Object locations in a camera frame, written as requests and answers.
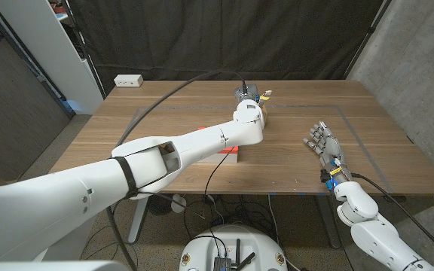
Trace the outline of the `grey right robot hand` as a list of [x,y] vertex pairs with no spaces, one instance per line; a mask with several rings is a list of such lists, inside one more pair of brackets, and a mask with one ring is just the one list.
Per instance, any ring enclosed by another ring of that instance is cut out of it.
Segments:
[[311,139],[303,139],[303,141],[319,156],[319,161],[327,173],[326,177],[322,177],[324,182],[329,183],[329,187],[335,187],[352,181],[353,177],[347,169],[344,151],[338,139],[323,121],[310,129],[310,137]]

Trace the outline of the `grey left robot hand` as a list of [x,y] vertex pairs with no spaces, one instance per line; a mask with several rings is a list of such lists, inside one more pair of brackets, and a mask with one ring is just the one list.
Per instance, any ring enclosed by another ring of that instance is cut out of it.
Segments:
[[242,87],[238,87],[234,90],[234,97],[238,102],[242,102],[244,99],[251,99],[259,103],[261,100],[267,101],[272,94],[271,90],[259,94],[257,84],[248,84],[244,90]]

